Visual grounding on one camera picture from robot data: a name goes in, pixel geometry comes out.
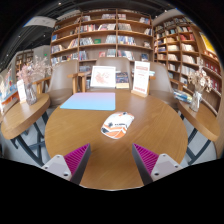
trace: ceiling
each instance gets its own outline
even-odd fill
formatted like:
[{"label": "ceiling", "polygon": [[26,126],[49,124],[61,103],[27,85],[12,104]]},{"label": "ceiling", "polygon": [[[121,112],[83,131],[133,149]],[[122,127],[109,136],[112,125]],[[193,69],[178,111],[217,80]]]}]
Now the ceiling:
[{"label": "ceiling", "polygon": [[213,18],[208,20],[208,16],[200,13],[198,9],[202,8],[204,11],[207,10],[209,14],[212,14],[214,10],[210,9],[214,9],[215,7],[215,10],[220,9],[220,13],[223,15],[222,9],[224,8],[224,1],[214,6],[217,1],[218,0],[61,0],[61,5],[58,4],[58,0],[1,1],[0,72],[7,68],[16,52],[50,44],[52,28],[44,26],[23,27],[24,24],[34,16],[46,16],[56,19],[66,12],[75,9],[86,11],[98,8],[124,8],[148,13],[151,15],[152,19],[154,19],[156,15],[160,15],[164,10],[173,9],[175,6],[178,6],[178,9],[183,8],[187,10],[187,12],[191,12],[191,15],[194,16],[196,21],[197,19],[201,21],[200,18],[204,19],[204,21],[206,21],[206,19],[207,21],[212,21]]}]

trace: display stand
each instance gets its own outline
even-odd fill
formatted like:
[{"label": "display stand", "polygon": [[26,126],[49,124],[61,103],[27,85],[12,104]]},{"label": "display stand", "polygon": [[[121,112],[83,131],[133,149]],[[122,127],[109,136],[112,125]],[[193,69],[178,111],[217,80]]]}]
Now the display stand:
[{"label": "display stand", "polygon": [[136,61],[134,70],[134,84],[131,93],[141,97],[149,95],[150,87],[150,76],[154,75],[155,72],[150,71],[150,63]]}]

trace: wooden table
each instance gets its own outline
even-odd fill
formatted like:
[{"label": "wooden table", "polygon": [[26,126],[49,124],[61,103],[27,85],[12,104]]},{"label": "wooden table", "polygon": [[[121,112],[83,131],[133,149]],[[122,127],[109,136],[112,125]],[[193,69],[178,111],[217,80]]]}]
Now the wooden table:
[{"label": "wooden table", "polygon": [[[50,98],[48,94],[37,94],[37,102],[31,106],[25,103],[17,103],[14,105],[8,113],[3,117],[1,131],[6,139],[17,139],[22,148],[27,152],[27,154],[40,166],[43,166],[41,157],[41,146],[45,145],[44,141],[40,141],[43,138],[36,121],[42,116],[45,124],[47,123],[48,116],[46,110],[50,105]],[[22,137],[21,133],[26,131],[32,124],[38,133],[37,144],[27,146]],[[32,152],[32,149],[37,150],[37,156]]]},{"label": "wooden table", "polygon": [[178,101],[181,118],[184,119],[185,117],[194,126],[192,133],[189,135],[188,144],[190,144],[198,131],[208,139],[196,156],[189,147],[187,148],[187,154],[191,158],[188,164],[191,165],[206,150],[211,141],[218,139],[220,127],[215,115],[204,104],[200,104],[198,112],[193,111],[189,106],[190,104],[188,103]]},{"label": "wooden table", "polygon": [[[187,150],[187,131],[178,114],[159,99],[115,92],[115,111],[69,110],[58,107],[45,129],[46,148],[50,157],[65,156],[90,143],[90,155],[80,185],[93,189],[129,189],[143,186],[132,156],[132,143],[157,154],[167,153],[180,163]],[[121,139],[101,133],[104,121],[118,111],[130,112],[135,119]]]}]

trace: book display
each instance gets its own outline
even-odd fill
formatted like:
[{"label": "book display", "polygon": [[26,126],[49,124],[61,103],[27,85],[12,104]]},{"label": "book display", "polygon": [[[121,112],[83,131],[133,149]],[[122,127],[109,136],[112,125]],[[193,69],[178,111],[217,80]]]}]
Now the book display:
[{"label": "book display", "polygon": [[203,69],[210,76],[212,91],[203,91],[202,103],[218,114],[222,88],[220,64],[199,27],[184,15],[159,22],[154,25],[154,53],[154,61],[167,67],[171,86],[191,95],[194,85],[187,81],[188,75],[199,69],[200,59],[203,59]]},{"label": "book display", "polygon": [[58,21],[51,38],[52,65],[62,56],[77,58],[79,66],[94,66],[105,57],[127,57],[131,68],[142,54],[154,60],[151,16],[123,9],[81,12]]},{"label": "book display", "polygon": [[16,74],[22,69],[24,64],[31,62],[32,60],[33,60],[33,51],[27,51],[27,52],[18,54],[15,60]]}]

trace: poster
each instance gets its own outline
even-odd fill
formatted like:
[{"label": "poster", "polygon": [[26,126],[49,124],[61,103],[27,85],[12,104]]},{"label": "poster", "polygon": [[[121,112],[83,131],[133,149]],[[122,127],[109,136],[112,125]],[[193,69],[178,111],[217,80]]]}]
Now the poster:
[{"label": "poster", "polygon": [[133,90],[147,94],[150,63],[135,61]]},{"label": "poster", "polygon": [[213,46],[211,45],[211,43],[209,42],[207,37],[203,33],[201,33],[201,32],[199,32],[199,33],[200,33],[201,38],[202,38],[202,40],[204,42],[206,50],[216,55],[215,49],[213,48]]},{"label": "poster", "polygon": [[91,87],[115,88],[116,67],[110,66],[93,66]]}]

